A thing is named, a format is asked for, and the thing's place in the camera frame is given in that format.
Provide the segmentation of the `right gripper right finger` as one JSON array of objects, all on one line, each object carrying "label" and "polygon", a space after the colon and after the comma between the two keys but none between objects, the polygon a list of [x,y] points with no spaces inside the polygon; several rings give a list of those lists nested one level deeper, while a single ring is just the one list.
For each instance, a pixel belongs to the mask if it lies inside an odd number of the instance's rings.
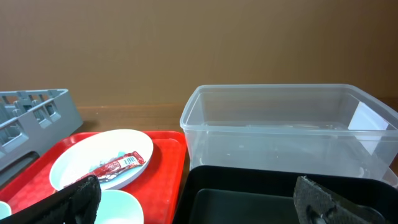
[{"label": "right gripper right finger", "polygon": [[386,224],[377,210],[357,205],[306,176],[297,178],[294,206],[300,224]]}]

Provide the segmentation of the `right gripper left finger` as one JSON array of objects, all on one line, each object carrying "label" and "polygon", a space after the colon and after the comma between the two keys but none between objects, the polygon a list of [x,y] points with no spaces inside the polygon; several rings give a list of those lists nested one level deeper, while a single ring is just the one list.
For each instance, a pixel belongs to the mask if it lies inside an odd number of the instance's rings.
[{"label": "right gripper left finger", "polygon": [[89,175],[3,218],[1,224],[94,224],[100,201],[100,182]]}]

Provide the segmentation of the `mint green bowl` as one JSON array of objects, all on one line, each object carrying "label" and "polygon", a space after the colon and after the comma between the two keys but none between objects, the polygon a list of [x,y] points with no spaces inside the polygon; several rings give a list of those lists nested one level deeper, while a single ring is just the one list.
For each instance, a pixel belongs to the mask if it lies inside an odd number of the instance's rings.
[{"label": "mint green bowl", "polygon": [[122,190],[104,190],[95,224],[144,224],[144,212],[133,195]]}]

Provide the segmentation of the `white round plate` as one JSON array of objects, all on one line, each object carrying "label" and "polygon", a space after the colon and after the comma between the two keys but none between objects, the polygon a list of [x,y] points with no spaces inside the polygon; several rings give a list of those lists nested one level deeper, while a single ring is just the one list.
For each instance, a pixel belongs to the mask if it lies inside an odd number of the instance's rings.
[{"label": "white round plate", "polygon": [[50,170],[49,181],[51,186],[59,191],[107,162],[137,152],[144,160],[143,165],[100,183],[102,190],[121,189],[145,171],[153,151],[152,139],[141,131],[115,129],[94,134],[71,146],[58,157]]}]

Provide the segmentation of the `red snack wrapper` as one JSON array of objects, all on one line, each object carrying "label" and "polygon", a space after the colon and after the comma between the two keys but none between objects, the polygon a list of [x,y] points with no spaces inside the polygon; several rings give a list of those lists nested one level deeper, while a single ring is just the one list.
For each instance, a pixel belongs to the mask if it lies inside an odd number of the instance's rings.
[{"label": "red snack wrapper", "polygon": [[88,153],[67,166],[60,185],[67,187],[89,175],[94,175],[98,178],[101,189],[121,189],[146,169],[151,156],[150,151],[119,152],[118,154]]}]

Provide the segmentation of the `light blue bowl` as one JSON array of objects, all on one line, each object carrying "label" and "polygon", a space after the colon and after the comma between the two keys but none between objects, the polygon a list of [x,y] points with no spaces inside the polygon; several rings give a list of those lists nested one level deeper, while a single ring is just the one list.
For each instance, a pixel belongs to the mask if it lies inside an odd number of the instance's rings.
[{"label": "light blue bowl", "polygon": [[12,209],[8,203],[0,201],[0,220],[12,215]]}]

